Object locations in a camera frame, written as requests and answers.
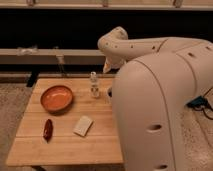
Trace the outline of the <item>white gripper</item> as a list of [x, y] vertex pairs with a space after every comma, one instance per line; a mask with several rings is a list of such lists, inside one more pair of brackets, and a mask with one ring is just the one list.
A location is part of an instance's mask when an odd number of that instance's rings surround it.
[[125, 64], [125, 61], [117, 56], [107, 57], [103, 67], [103, 73], [108, 73], [111, 69], [119, 69]]

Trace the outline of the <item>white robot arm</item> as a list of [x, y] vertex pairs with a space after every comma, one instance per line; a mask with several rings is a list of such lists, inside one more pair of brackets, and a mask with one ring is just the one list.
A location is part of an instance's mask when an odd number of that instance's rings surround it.
[[187, 171], [180, 113], [213, 87], [213, 42], [130, 39], [116, 27], [98, 40], [103, 71], [117, 74], [112, 109], [126, 171]]

